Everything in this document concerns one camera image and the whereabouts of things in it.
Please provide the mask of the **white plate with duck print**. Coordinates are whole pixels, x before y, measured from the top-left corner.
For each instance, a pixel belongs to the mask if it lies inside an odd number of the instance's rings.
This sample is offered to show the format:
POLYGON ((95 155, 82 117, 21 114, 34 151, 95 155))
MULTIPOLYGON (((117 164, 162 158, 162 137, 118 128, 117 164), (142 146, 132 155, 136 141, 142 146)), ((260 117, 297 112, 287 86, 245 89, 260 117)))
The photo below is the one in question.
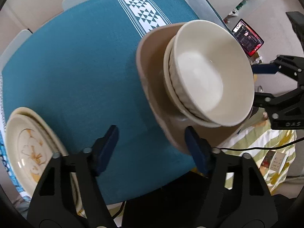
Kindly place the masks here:
POLYGON ((67 155, 33 118, 15 114, 6 125, 5 148, 12 170, 29 197, 54 153, 67 155))

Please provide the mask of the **white ceramic bowl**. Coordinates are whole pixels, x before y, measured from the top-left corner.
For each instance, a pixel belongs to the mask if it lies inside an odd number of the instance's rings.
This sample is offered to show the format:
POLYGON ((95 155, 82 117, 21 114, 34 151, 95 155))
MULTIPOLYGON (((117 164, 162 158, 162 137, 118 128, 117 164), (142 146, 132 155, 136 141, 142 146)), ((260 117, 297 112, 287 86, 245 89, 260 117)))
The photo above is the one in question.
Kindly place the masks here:
POLYGON ((205 20, 189 21, 173 39, 169 75, 191 114, 220 126, 241 123, 253 107, 253 72, 227 30, 205 20))

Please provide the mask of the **plain white plate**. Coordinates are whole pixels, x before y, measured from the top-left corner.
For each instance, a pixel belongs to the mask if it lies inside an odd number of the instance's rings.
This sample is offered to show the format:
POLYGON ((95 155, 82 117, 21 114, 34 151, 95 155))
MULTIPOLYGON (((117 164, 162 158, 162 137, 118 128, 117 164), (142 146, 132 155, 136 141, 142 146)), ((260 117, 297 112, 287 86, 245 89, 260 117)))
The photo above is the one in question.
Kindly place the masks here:
MULTIPOLYGON (((60 141, 59 137, 55 134, 55 132, 53 132, 51 127, 47 125, 47 123, 43 120, 43 118, 40 115, 38 115, 35 111, 27 107, 19 107, 11 113, 11 116, 16 114, 26 115, 32 118, 33 120, 35 120, 46 131, 46 133, 49 135, 49 137, 53 141, 53 144, 56 146, 59 152, 63 156, 69 155, 67 150, 65 149, 65 146, 60 141)), ((76 178, 76 173, 71 173, 71 183, 73 188, 73 198, 75 201, 76 211, 77 213, 80 213, 80 211, 82 210, 82 202, 81 202, 79 185, 76 178)))

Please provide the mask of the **pink square bowl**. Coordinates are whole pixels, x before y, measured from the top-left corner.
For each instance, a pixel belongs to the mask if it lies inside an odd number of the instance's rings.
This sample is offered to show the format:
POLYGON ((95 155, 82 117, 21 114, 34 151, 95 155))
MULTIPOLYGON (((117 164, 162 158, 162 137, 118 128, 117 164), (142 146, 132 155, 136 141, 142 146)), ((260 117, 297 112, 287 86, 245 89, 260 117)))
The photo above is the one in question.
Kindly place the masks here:
POLYGON ((142 88, 157 123, 173 147, 184 154, 190 154, 184 140, 187 126, 193 126, 198 135, 212 147, 220 147, 244 127, 251 114, 233 127, 207 128, 194 123, 177 109, 165 89, 163 57, 169 41, 182 25, 183 23, 170 24, 148 32, 138 44, 135 59, 142 88))

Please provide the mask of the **green striped bedsheet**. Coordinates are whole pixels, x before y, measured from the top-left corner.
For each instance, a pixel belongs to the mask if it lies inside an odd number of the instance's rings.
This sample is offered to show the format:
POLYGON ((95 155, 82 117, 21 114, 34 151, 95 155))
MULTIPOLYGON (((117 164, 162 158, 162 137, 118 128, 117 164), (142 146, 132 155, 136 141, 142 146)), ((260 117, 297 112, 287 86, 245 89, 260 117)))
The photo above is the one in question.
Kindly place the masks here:
MULTIPOLYGON (((225 149, 247 149, 253 147, 274 148, 286 145, 297 139, 295 130, 273 130, 264 109, 258 109, 256 114, 244 123, 238 134, 226 141, 222 147, 225 149)), ((287 154, 287 161, 280 173, 263 168, 263 178, 269 191, 273 194, 275 189, 285 181, 291 163, 295 160, 295 144, 278 150, 287 154)))

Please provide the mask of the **tablet with red screen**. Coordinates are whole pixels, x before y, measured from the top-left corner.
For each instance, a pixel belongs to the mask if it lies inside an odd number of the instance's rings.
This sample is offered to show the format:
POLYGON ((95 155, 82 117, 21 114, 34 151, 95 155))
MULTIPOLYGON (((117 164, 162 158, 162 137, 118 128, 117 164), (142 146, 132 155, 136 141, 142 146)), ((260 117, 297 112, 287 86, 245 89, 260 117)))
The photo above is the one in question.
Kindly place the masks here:
POLYGON ((263 39, 243 19, 237 22, 232 33, 248 57, 252 57, 264 44, 263 39))

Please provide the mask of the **white card box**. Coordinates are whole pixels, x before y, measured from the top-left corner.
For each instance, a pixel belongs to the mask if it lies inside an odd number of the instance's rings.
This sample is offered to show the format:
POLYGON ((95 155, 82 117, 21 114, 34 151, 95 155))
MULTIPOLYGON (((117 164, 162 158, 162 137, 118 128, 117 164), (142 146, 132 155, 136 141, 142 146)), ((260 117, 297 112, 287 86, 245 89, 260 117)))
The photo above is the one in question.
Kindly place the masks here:
POLYGON ((270 150, 264 157, 261 166, 280 173, 287 161, 287 154, 270 150))

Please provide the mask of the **blue patterned bag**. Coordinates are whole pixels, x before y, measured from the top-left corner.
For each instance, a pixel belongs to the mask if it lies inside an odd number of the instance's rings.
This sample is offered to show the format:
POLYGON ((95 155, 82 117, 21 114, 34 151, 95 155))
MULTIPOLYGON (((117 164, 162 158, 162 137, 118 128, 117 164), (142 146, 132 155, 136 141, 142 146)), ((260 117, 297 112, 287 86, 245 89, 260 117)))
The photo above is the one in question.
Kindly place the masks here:
POLYGON ((24 191, 24 189, 22 188, 21 184, 18 182, 8 159, 8 155, 6 153, 6 149, 4 146, 4 140, 3 140, 3 135, 0 135, 0 140, 1 140, 1 162, 4 165, 4 168, 6 170, 6 172, 8 173, 9 178, 11 179, 13 185, 15 186, 17 192, 20 194, 24 191))

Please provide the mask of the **teal blue tablecloth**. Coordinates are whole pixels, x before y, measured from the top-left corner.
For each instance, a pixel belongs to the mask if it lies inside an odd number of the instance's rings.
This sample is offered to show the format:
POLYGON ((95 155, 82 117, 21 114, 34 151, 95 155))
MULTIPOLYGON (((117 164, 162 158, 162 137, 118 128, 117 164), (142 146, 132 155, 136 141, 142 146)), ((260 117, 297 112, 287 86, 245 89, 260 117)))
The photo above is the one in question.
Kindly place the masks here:
POLYGON ((135 53, 152 29, 197 19, 224 26, 207 0, 89 0, 70 8, 33 33, 4 67, 4 114, 34 110, 70 154, 116 125, 119 141, 97 178, 105 202, 151 192, 194 162, 158 125, 135 53))

